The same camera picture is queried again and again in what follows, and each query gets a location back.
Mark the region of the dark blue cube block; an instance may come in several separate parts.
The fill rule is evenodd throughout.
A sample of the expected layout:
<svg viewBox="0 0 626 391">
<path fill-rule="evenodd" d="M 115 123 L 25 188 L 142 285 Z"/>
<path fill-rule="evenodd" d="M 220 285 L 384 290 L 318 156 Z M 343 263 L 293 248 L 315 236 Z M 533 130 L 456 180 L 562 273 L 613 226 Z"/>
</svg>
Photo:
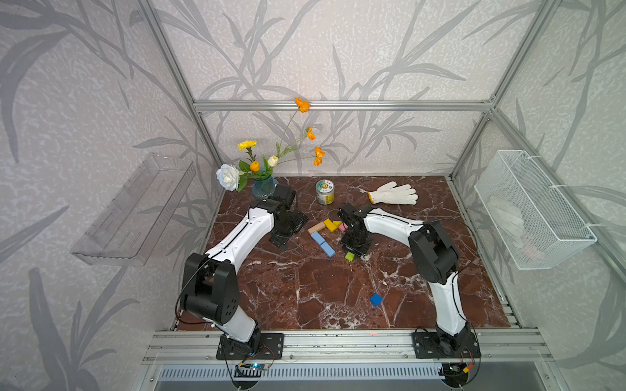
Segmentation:
<svg viewBox="0 0 626 391">
<path fill-rule="evenodd" d="M 373 296 L 371 296 L 371 298 L 369 298 L 369 301 L 372 304 L 372 306 L 378 307 L 383 302 L 383 298 L 379 294 L 374 293 Z"/>
</svg>

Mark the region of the natural wood block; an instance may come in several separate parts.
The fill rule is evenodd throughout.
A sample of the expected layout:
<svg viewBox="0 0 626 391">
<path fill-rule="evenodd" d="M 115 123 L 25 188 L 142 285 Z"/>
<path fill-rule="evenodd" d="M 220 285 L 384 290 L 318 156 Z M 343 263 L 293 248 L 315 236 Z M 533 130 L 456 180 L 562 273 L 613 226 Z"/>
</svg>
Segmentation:
<svg viewBox="0 0 626 391">
<path fill-rule="evenodd" d="M 324 222 L 322 223 L 317 223 L 316 225 L 312 226 L 311 228 L 308 229 L 308 232 L 310 235 L 312 235 L 315 232 L 321 231 L 324 228 L 326 228 L 326 225 Z"/>
</svg>

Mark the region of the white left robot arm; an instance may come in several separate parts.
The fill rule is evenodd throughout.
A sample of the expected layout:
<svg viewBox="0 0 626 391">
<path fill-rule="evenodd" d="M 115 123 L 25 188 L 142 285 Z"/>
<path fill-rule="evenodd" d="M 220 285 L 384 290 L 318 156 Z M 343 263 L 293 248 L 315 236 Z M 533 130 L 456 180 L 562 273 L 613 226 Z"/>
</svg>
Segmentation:
<svg viewBox="0 0 626 391">
<path fill-rule="evenodd" d="M 174 314 L 181 311 L 215 325 L 231 346 L 243 355 L 259 350 L 262 333 L 258 323 L 240 306 L 237 273 L 264 236 L 284 252 L 292 236 L 308 217 L 292 208 L 296 192 L 278 184 L 266 199 L 257 200 L 237 226 L 204 254 L 192 253 L 184 263 L 181 292 Z"/>
</svg>

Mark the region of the yellow rectangular block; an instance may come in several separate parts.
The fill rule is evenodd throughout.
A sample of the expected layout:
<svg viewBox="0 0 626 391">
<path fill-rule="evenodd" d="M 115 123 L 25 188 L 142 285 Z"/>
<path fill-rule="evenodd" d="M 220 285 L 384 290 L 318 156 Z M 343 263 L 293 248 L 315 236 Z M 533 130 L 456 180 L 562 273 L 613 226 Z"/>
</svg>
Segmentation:
<svg viewBox="0 0 626 391">
<path fill-rule="evenodd" d="M 324 220 L 324 223 L 325 223 L 325 225 L 326 225 L 326 228 L 327 228 L 329 231 L 331 231 L 331 232 L 337 231 L 338 227 L 334 225 L 334 223 L 333 223 L 333 221 L 332 221 L 332 220 L 330 220 L 330 219 L 326 219 L 326 220 Z"/>
</svg>

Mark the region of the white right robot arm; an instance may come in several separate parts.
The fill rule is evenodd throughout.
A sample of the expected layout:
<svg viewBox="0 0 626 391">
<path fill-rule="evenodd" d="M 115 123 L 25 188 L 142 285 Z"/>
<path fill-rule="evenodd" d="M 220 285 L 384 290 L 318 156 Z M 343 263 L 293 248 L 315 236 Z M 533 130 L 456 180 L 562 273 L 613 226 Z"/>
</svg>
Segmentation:
<svg viewBox="0 0 626 391">
<path fill-rule="evenodd" d="M 342 238 L 347 252 L 365 255 L 372 234 L 386 236 L 410 249 L 417 273 L 430 286 L 436 310 L 435 331 L 414 334 L 418 358 L 427 357 L 429 351 L 440 357 L 455 357 L 478 345 L 461 305 L 460 253 L 440 221 L 424 223 L 350 204 L 342 206 L 338 216 L 347 225 Z"/>
</svg>

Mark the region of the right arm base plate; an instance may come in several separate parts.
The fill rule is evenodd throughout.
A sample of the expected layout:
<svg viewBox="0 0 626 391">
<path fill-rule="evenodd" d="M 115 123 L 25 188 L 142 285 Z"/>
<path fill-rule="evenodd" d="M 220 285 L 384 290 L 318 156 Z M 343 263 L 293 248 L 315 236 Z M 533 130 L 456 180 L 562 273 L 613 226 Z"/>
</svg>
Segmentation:
<svg viewBox="0 0 626 391">
<path fill-rule="evenodd" d="M 411 339 L 416 358 L 469 360 L 482 358 L 478 338 L 467 326 L 454 336 L 438 328 L 435 332 L 420 329 L 411 334 Z"/>
</svg>

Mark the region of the light blue block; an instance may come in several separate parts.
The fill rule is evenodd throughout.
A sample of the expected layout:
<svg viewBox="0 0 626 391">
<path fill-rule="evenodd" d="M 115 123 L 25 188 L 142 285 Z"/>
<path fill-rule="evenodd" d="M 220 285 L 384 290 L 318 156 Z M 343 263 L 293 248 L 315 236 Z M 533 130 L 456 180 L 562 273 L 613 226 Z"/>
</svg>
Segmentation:
<svg viewBox="0 0 626 391">
<path fill-rule="evenodd" d="M 314 239 L 314 241 L 316 241 L 316 243 L 319 245 L 325 243 L 325 239 L 318 232 L 311 233 L 311 238 Z"/>
<path fill-rule="evenodd" d="M 335 250 L 328 243 L 323 243 L 320 247 L 329 257 L 333 257 L 336 254 Z"/>
</svg>

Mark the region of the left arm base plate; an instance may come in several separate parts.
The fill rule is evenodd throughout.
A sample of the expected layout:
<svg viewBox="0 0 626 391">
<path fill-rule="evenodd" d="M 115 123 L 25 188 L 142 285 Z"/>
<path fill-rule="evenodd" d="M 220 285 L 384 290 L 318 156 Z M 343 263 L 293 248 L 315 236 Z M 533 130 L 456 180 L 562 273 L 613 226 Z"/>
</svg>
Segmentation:
<svg viewBox="0 0 626 391">
<path fill-rule="evenodd" d="M 281 359 L 285 347 L 285 334 L 254 332 L 248 342 L 239 342 L 221 335 L 217 360 L 243 360 L 245 358 Z"/>
</svg>

